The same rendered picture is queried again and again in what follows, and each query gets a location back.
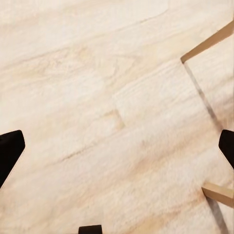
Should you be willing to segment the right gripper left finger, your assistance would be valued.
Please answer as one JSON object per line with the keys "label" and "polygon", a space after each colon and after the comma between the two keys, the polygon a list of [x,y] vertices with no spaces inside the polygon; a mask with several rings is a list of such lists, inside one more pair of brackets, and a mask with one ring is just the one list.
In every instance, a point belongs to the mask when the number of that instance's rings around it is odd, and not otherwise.
{"label": "right gripper left finger", "polygon": [[21,130],[0,135],[0,188],[25,148]]}

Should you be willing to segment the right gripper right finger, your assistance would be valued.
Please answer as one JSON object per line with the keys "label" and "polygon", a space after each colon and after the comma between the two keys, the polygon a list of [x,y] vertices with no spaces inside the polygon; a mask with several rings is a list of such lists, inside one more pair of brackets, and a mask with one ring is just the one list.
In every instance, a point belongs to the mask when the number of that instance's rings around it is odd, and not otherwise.
{"label": "right gripper right finger", "polygon": [[234,132],[223,130],[218,146],[234,169]]}

